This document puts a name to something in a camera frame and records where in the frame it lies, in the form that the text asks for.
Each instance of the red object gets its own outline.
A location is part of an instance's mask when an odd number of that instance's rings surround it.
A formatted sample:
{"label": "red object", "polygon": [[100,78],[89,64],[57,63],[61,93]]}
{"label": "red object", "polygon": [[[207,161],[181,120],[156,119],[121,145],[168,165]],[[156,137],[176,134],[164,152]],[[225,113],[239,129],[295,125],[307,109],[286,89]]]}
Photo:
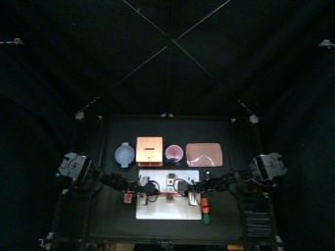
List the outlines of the red object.
{"label": "red object", "polygon": [[209,203],[208,203],[208,199],[207,199],[207,198],[201,198],[200,204],[201,204],[201,211],[203,211],[203,214],[209,214]]}
{"label": "red object", "polygon": [[125,204],[131,204],[131,201],[132,201],[132,194],[131,193],[124,193],[123,202]]}

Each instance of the green object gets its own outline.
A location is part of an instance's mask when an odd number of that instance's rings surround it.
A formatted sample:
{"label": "green object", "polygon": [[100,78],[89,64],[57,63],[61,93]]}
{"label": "green object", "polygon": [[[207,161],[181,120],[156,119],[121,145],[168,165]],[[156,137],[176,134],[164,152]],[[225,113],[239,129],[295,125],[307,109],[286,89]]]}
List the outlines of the green object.
{"label": "green object", "polygon": [[204,214],[204,224],[208,225],[211,223],[209,214]]}

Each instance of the black wall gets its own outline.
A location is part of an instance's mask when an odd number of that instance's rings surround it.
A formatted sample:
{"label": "black wall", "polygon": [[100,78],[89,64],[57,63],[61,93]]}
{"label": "black wall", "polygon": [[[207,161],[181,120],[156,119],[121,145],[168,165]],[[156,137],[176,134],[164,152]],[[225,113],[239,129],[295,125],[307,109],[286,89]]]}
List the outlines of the black wall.
{"label": "black wall", "polygon": [[335,250],[335,51],[320,53],[262,123],[268,152],[284,156],[288,174],[275,197],[290,250]]}

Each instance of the black table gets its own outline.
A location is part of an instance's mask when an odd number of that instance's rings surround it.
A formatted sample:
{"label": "black table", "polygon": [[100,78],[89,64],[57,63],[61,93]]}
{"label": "black table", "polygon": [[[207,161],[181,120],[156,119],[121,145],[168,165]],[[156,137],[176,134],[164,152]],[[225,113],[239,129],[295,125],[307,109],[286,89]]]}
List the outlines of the black table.
{"label": "black table", "polygon": [[[160,136],[164,139],[164,149],[176,144],[184,151],[187,143],[220,143],[224,165],[207,169],[212,176],[244,170],[252,157],[262,153],[258,127],[248,119],[125,116],[93,118],[80,122],[71,151],[85,152],[107,174],[120,173],[128,180],[136,180],[140,170],[136,163],[128,169],[121,169],[113,153],[121,142],[128,142],[136,149],[137,136]],[[195,170],[187,167],[185,158],[180,163],[179,167],[165,164],[161,169]],[[136,201],[132,205],[123,204],[121,193],[108,186],[99,188],[99,192],[88,196],[71,193],[61,196],[61,216],[56,218],[53,225],[57,241],[161,245],[241,243],[240,210],[237,201],[228,192],[208,194],[212,223],[205,226],[203,221],[136,220]]]}

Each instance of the small block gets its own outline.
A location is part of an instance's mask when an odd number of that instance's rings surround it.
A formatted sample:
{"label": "small block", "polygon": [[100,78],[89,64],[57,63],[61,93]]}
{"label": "small block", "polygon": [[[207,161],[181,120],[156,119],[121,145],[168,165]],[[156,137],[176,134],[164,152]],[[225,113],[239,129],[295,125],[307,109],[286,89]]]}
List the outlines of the small block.
{"label": "small block", "polygon": [[172,183],[173,183],[173,179],[172,179],[172,178],[168,178],[168,179],[167,179],[167,185],[172,185]]}

